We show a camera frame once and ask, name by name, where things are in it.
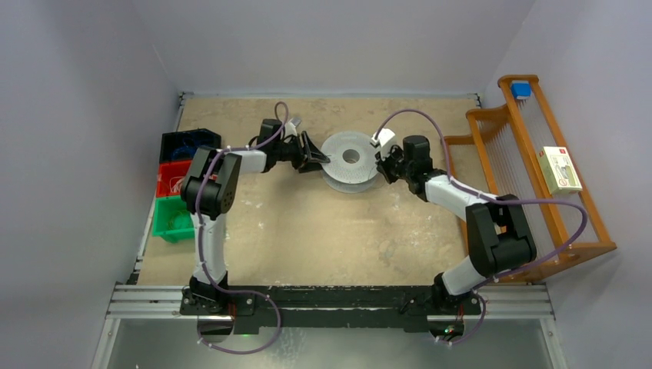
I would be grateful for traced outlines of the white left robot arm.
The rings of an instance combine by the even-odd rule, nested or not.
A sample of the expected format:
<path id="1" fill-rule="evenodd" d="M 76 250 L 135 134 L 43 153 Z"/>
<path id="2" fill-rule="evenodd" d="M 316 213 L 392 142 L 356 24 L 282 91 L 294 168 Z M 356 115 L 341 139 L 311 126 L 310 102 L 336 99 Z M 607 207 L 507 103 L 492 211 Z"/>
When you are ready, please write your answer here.
<path id="1" fill-rule="evenodd" d="M 296 121 L 262 121 L 258 135 L 240 148 L 197 148 L 181 186 L 181 199 L 195 230 L 195 269 L 188 283 L 188 302 L 220 314 L 235 292 L 228 286 L 225 263 L 226 214 L 235 203 L 242 175 L 270 171 L 288 162 L 299 173 L 319 171 L 330 163 Z"/>

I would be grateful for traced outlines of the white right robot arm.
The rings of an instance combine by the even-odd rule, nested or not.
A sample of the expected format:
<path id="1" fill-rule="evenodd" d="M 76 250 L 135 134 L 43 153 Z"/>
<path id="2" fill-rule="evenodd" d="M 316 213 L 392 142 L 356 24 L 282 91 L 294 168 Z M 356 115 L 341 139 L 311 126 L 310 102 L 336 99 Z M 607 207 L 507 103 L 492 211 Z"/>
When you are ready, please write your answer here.
<path id="1" fill-rule="evenodd" d="M 430 142 L 422 135 L 408 136 L 398 145 L 394 132 L 384 129 L 370 145 L 387 183 L 405 181 L 410 193 L 445 208 L 466 224 L 467 257 L 434 277 L 431 301 L 438 311 L 453 311 L 483 281 L 537 258 L 517 197 L 483 194 L 455 181 L 434 166 Z"/>

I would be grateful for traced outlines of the white perforated spool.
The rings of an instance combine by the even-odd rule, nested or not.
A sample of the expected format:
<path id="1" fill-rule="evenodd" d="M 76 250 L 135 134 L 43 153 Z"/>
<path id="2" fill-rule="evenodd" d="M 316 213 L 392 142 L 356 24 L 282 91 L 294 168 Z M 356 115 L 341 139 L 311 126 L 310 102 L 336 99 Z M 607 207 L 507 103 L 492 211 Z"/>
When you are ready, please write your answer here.
<path id="1" fill-rule="evenodd" d="M 378 171 L 371 138 L 357 131 L 342 131 L 328 137 L 321 151 L 330 159 L 322 165 L 322 177 L 329 187 L 345 194 L 371 189 Z"/>

